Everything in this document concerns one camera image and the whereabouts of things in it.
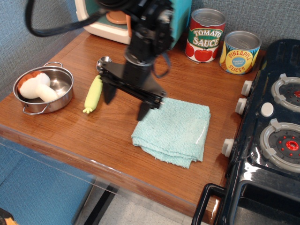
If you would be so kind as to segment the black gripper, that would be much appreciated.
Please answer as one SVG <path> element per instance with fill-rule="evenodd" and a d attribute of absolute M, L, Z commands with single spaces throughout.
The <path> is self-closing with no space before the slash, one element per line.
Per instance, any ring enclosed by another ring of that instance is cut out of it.
<path fill-rule="evenodd" d="M 105 103 L 108 105 L 114 99 L 116 90 L 122 90 L 129 95 L 143 101 L 140 105 L 137 116 L 138 121 L 142 121 L 148 111 L 159 108 L 166 91 L 154 80 L 151 73 L 154 72 L 155 58 L 140 60 L 125 51 L 125 64 L 108 62 L 103 64 L 103 92 Z"/>

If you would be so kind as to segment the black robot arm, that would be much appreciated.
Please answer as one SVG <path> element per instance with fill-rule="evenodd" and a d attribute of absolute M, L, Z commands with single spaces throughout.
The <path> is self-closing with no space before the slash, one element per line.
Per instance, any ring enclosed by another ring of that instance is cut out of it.
<path fill-rule="evenodd" d="M 100 0 L 101 8 L 122 11 L 130 16 L 132 37 L 125 50 L 125 64 L 108 57 L 99 60 L 106 104 L 117 89 L 141 100 L 137 116 L 142 121 L 150 109 L 159 108 L 166 91 L 155 81 L 171 69 L 166 52 L 173 42 L 171 20 L 173 7 L 169 0 Z"/>

